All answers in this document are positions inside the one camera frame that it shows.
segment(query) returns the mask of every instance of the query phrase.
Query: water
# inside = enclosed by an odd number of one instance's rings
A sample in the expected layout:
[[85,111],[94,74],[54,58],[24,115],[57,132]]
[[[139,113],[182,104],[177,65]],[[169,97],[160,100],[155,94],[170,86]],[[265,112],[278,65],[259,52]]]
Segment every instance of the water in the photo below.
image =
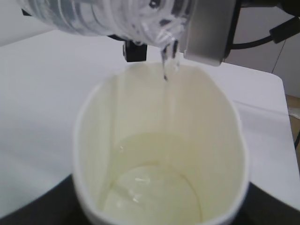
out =
[[142,162],[111,185],[104,213],[131,225],[194,225],[201,221],[198,196],[189,181],[173,167],[169,152],[191,146],[175,135],[149,133],[122,140],[116,148],[127,154],[144,151],[155,160]]

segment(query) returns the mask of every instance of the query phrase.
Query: cup rim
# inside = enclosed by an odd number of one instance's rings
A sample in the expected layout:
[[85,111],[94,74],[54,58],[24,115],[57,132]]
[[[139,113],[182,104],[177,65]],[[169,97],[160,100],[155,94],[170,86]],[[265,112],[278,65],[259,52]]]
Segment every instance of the cup rim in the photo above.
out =
[[[115,73],[114,75],[121,74],[122,72],[125,72],[126,70],[129,70],[130,68],[136,66],[136,65],[155,65],[155,64],[160,64],[159,62],[139,62],[139,63],[134,63],[129,66],[126,66],[124,69],[119,70]],[[234,216],[238,213],[241,205],[243,204],[246,194],[248,191],[249,183],[250,183],[250,157],[249,157],[249,151],[248,147],[246,145],[246,141],[244,136],[242,135],[242,123],[240,120],[240,114],[238,113],[238,110],[233,104],[233,101],[228,98],[228,96],[224,93],[224,91],[216,84],[216,82],[211,78],[211,76],[206,73],[204,70],[201,69],[200,66],[191,66],[189,64],[182,64],[183,66],[187,66],[193,69],[197,69],[198,71],[201,71],[202,74],[210,80],[210,82],[215,86],[215,88],[220,91],[220,93],[225,97],[226,101],[230,105],[230,108],[232,109],[232,112],[236,118],[236,129],[238,133],[238,138],[241,141],[242,145],[242,151],[243,151],[243,159],[244,159],[244,166],[243,166],[243,176],[242,176],[242,181],[241,181],[241,187],[238,191],[238,194],[236,195],[233,203],[227,210],[227,212],[223,213],[219,217],[216,217],[214,219],[211,219],[207,222],[204,223],[198,223],[197,225],[220,225],[224,222],[227,222],[231,219],[234,218]],[[75,121],[75,127],[73,131],[73,180],[74,180],[74,186],[76,190],[76,195],[79,199],[79,202],[81,205],[85,205],[89,209],[89,213],[92,214],[93,217],[98,218],[99,220],[102,220],[105,223],[112,224],[112,225],[122,225],[124,222],[116,220],[112,217],[107,216],[106,214],[102,213],[101,211],[97,210],[95,207],[95,204],[93,203],[87,186],[84,184],[84,178],[82,175],[82,170],[80,166],[80,159],[79,159],[79,134],[82,126],[82,120],[84,118],[84,115],[86,111],[88,110],[92,100],[96,96],[96,94],[101,90],[102,86],[104,85],[105,80],[103,80],[100,84],[98,84],[95,88],[92,89],[92,91],[88,94],[88,97],[84,101],[78,115]]]

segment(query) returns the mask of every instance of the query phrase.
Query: black cable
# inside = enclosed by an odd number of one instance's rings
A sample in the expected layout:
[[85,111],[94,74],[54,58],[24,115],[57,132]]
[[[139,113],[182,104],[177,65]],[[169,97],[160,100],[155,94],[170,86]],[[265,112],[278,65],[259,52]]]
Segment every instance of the black cable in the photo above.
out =
[[271,29],[270,36],[267,36],[257,41],[248,42],[248,43],[232,44],[231,49],[254,48],[271,41],[273,41],[275,44],[278,44],[299,33],[300,33],[300,19],[298,17],[294,17],[284,22],[283,24]]
[[298,136],[296,138],[296,141],[295,141],[295,149],[297,149],[299,143],[300,143],[300,131],[299,131],[299,134],[298,134]]
[[270,36],[267,36],[265,38],[259,39],[257,41],[252,41],[252,42],[248,42],[248,43],[243,43],[243,44],[233,44],[231,49],[233,50],[238,50],[238,49],[247,49],[247,48],[254,48],[260,45],[264,45],[268,42],[271,42],[273,39]]

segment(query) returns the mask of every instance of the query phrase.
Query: black base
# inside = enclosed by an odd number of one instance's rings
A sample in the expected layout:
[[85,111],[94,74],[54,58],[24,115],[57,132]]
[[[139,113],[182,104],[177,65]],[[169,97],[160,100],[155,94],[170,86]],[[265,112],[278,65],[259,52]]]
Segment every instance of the black base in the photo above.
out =
[[[0,225],[91,225],[77,200],[68,176],[36,201],[3,219]],[[232,225],[300,225],[300,212],[253,184]]]

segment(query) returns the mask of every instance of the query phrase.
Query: bottle mouth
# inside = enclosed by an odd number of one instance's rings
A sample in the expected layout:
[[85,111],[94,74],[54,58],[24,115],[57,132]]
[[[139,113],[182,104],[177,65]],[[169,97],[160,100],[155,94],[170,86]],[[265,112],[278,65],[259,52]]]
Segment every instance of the bottle mouth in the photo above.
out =
[[188,26],[194,0],[149,0],[138,12],[141,41],[158,47],[165,47],[180,39]]
[[195,0],[122,0],[115,18],[119,37],[157,47],[179,39],[188,26]]

